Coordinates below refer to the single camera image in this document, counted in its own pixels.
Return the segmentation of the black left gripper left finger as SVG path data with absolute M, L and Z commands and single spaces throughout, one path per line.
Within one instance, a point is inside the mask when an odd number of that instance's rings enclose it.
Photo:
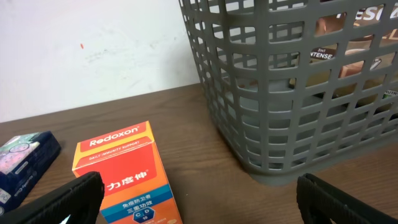
M 99 172 L 91 171 L 1 216 L 1 224 L 95 223 L 104 199 Z

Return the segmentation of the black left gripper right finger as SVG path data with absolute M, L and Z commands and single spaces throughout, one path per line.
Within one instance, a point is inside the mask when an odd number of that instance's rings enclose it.
M 297 204 L 305 224 L 397 224 L 382 213 L 313 174 L 297 179 Z

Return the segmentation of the brown Nescafe Gold coffee bag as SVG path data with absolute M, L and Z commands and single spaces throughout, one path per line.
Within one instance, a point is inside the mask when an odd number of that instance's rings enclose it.
M 397 1 L 304 1 L 289 111 L 397 118 Z

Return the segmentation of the orange Redoxon box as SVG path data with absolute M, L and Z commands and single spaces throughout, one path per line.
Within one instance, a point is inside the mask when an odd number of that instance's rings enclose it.
M 182 222 L 148 121 L 78 142 L 72 171 L 100 173 L 107 223 Z

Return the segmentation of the Kleenex tissue multipack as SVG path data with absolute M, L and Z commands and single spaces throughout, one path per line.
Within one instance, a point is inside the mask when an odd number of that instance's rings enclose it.
M 60 150 L 50 131 L 14 136 L 1 146 L 1 215 L 25 200 Z

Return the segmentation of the grey plastic basket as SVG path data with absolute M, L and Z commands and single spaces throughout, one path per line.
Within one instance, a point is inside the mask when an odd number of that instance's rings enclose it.
M 289 111 L 300 10 L 324 0 L 180 0 L 210 117 L 249 175 L 280 185 L 397 141 L 397 118 Z

